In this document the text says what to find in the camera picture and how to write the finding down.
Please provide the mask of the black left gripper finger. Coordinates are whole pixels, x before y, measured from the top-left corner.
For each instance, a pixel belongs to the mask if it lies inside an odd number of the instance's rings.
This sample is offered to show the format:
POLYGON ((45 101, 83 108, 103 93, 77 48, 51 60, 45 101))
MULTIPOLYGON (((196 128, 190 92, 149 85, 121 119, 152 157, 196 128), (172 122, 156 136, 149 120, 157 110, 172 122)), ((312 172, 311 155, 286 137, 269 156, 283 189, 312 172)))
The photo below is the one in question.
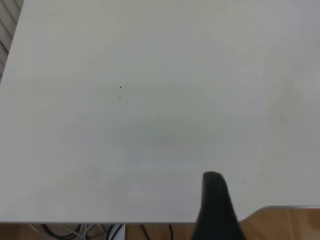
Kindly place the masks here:
POLYGON ((224 177, 207 171, 202 178, 201 206, 192 240, 244 240, 224 177))

